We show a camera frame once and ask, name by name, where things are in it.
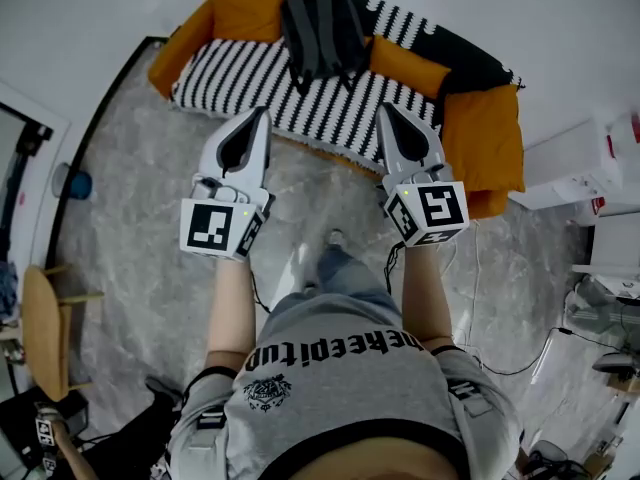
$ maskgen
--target red object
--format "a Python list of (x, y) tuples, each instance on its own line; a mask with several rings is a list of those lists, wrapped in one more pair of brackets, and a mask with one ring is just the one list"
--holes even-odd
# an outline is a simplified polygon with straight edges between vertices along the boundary
[(637, 112), (631, 114), (631, 128), (633, 129), (633, 135), (636, 137), (636, 144), (640, 144), (640, 116)]
[(607, 144), (609, 144), (609, 154), (611, 158), (615, 158), (616, 154), (613, 152), (613, 141), (611, 140), (611, 135), (607, 135)]
[(598, 215), (600, 208), (605, 205), (604, 197), (596, 197), (591, 200), (591, 208), (593, 209), (593, 214)]

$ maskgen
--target black backpack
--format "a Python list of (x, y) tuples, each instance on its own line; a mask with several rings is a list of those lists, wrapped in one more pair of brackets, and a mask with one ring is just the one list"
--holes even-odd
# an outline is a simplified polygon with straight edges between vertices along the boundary
[[(351, 0), (285, 0), (281, 8), (289, 72), (304, 96), (315, 79), (339, 76), (352, 91), (369, 65), (360, 19)], [(355, 71), (349, 78), (348, 72)]]

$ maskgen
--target sofa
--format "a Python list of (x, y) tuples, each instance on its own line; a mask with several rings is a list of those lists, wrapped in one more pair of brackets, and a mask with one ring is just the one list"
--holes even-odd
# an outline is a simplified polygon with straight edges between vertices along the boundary
[(292, 83), (280, 30), (284, 0), (206, 0), (159, 52), (149, 80), (172, 105), (214, 116), (269, 108), (274, 132), (380, 178), (375, 111), (393, 101), (436, 130), (471, 218), (504, 211), (524, 190), (517, 91), (522, 79), (431, 20), (380, 0), (351, 0), (367, 41), (369, 69), (348, 92), (315, 80)]

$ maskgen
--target orange cushion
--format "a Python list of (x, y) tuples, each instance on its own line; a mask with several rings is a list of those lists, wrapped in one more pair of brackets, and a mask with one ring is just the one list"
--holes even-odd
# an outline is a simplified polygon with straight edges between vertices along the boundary
[(149, 81), (165, 98), (194, 52), (211, 41), (212, 28), (213, 0), (206, 0), (162, 47), (149, 68)]
[(273, 43), (280, 36), (284, 0), (214, 0), (213, 37)]
[(470, 219), (486, 219), (504, 213), (508, 190), (481, 190), (467, 193), (467, 209)]
[(369, 70), (393, 78), (432, 99), (438, 97), (442, 80), (451, 71), (441, 64), (423, 59), (382, 36), (375, 36)]
[(510, 190), (525, 190), (517, 89), (445, 98), (442, 147), (455, 179), (464, 182), (472, 219), (499, 215)]

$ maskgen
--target wooden chair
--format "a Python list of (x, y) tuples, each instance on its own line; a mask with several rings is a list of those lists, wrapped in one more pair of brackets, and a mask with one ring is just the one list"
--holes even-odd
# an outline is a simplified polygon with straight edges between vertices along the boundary
[(70, 390), (91, 385), (69, 386), (69, 335), (73, 304), (100, 299), (102, 292), (58, 299), (47, 276), (64, 272), (69, 265), (42, 270), (35, 265), (24, 274), (22, 338), (27, 366), (35, 383), (54, 402)]

